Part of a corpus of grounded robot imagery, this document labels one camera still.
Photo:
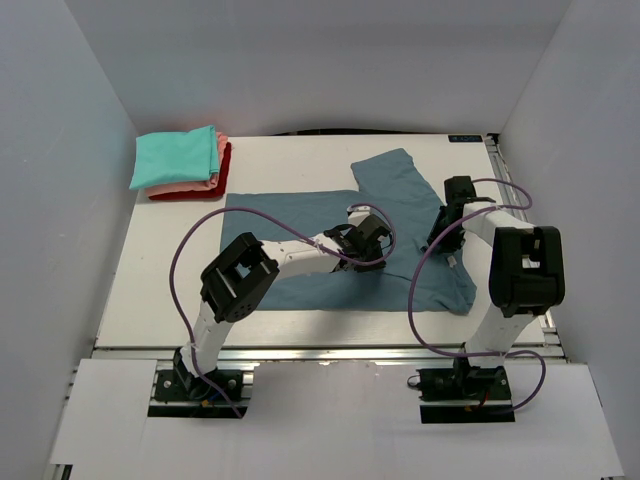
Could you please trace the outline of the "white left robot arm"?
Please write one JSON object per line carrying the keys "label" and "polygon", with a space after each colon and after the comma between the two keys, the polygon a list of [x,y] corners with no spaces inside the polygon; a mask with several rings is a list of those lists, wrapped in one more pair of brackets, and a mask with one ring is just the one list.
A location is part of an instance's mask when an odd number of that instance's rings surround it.
{"label": "white left robot arm", "polygon": [[309,240],[260,241],[252,233],[236,237],[202,272],[200,310],[189,342],[176,351],[177,387],[188,398],[205,396],[216,373],[219,353],[232,325],[253,313],[271,286],[311,274],[382,269],[383,241],[394,230],[362,209],[346,224]]}

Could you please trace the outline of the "blue t shirt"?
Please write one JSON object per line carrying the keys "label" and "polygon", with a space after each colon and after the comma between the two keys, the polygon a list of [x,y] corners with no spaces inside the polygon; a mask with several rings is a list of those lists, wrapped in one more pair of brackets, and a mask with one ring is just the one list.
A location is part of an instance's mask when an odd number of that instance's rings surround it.
{"label": "blue t shirt", "polygon": [[462,254],[423,256],[422,249],[442,202],[420,175],[412,157],[392,150],[351,166],[357,190],[306,193],[230,194],[231,213],[223,216],[221,244],[251,232],[259,240],[288,240],[275,224],[243,210],[267,213],[311,237],[345,223],[350,205],[367,202],[384,210],[397,235],[396,248],[382,270],[312,274],[277,281],[259,307],[262,310],[403,311],[412,298],[415,311],[466,314],[476,286]]}

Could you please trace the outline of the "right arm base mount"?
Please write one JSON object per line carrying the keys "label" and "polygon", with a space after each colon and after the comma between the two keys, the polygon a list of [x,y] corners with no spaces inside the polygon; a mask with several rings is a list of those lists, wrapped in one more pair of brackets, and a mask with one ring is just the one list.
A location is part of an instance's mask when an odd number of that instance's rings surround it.
{"label": "right arm base mount", "polygon": [[419,393],[420,420],[427,425],[512,423],[512,393],[503,367],[419,369],[407,379]]}

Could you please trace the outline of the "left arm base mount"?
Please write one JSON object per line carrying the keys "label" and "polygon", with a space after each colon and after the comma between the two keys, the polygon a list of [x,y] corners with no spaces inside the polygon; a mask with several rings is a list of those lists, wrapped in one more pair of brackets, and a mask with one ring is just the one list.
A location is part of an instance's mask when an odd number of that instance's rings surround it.
{"label": "left arm base mount", "polygon": [[[249,407],[252,373],[241,368],[223,367],[207,374],[243,416]],[[156,368],[147,410],[150,418],[238,419],[223,395],[196,377],[188,390],[173,367]]]}

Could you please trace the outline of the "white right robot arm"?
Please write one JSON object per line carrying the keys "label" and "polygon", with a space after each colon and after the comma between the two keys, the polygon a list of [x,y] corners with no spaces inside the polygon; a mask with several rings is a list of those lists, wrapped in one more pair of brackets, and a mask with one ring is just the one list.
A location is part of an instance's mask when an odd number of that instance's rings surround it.
{"label": "white right robot arm", "polygon": [[469,176],[444,182],[445,204],[425,251],[451,256],[472,233],[492,249],[488,291],[492,306],[454,360],[453,390],[472,399],[503,367],[504,357],[534,318],[562,303],[565,278],[557,228],[535,226],[513,216],[508,206],[476,193]]}

